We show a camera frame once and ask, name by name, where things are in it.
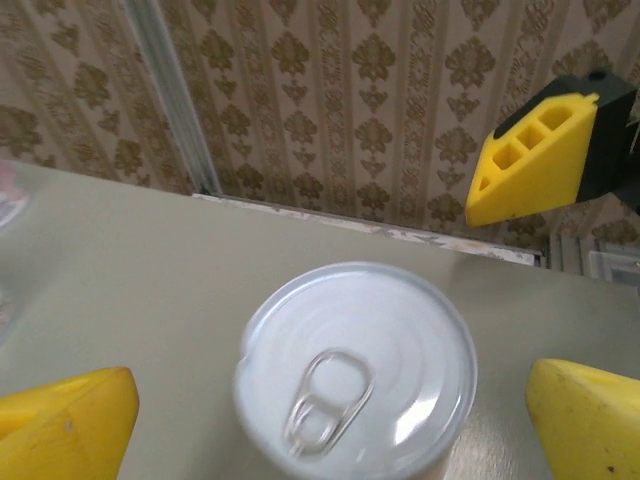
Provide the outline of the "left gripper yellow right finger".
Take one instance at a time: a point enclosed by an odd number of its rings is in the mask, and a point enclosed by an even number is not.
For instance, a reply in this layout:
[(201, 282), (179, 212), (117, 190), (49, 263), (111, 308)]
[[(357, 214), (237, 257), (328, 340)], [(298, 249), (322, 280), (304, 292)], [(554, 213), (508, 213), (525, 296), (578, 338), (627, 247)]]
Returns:
[(639, 381), (560, 359), (539, 359), (525, 403), (555, 479), (639, 477)]

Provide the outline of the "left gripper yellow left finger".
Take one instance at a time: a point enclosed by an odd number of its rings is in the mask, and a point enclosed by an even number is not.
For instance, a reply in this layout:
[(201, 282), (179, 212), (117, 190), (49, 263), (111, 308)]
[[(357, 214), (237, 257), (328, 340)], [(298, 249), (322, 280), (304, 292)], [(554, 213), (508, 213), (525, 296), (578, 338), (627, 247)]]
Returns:
[(130, 369), (103, 368), (1, 397), (3, 479), (115, 479), (139, 412)]

